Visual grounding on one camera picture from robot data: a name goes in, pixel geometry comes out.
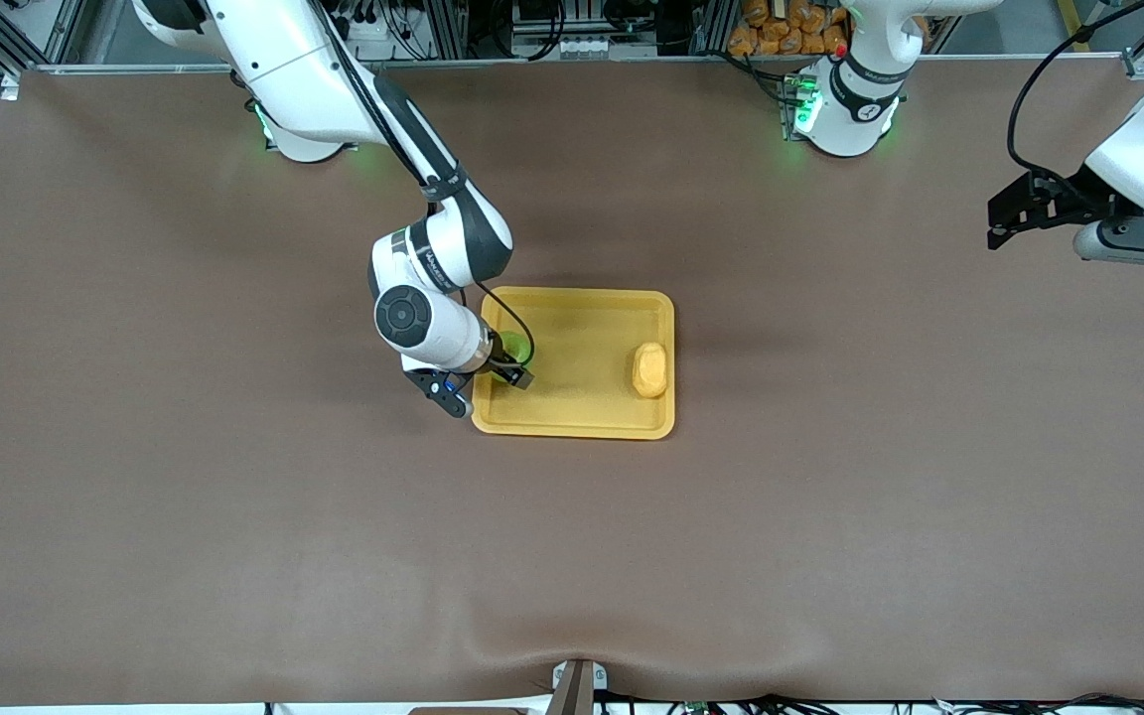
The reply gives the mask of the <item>yellow potato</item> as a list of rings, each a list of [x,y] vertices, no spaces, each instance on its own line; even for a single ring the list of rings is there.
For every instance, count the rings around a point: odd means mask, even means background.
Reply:
[[[631,362],[631,387],[643,399],[656,399],[667,394],[668,352],[664,344],[644,343],[635,349]]]

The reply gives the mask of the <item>yellow plastic tray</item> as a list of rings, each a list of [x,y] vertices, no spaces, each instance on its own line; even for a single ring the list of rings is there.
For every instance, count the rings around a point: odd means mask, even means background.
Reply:
[[[507,436],[658,440],[676,421],[676,309],[652,289],[521,288],[500,286],[480,316],[494,329],[535,339],[521,390],[493,375],[472,380],[472,424]],[[643,399],[631,387],[635,349],[660,343],[668,352],[667,394]]]

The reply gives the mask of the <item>large table cover mat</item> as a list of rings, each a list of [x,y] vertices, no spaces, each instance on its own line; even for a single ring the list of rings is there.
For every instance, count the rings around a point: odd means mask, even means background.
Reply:
[[[1144,698],[1144,267],[985,245],[1026,61],[875,153],[714,63],[410,69],[502,285],[676,308],[658,442],[483,435],[373,329],[382,148],[299,166],[223,73],[0,101],[0,705]]]

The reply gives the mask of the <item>orange snack packets pile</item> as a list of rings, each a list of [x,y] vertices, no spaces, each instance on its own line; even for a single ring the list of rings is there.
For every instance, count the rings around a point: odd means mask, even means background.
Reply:
[[[840,0],[739,0],[726,41],[732,56],[843,55],[853,14]]]

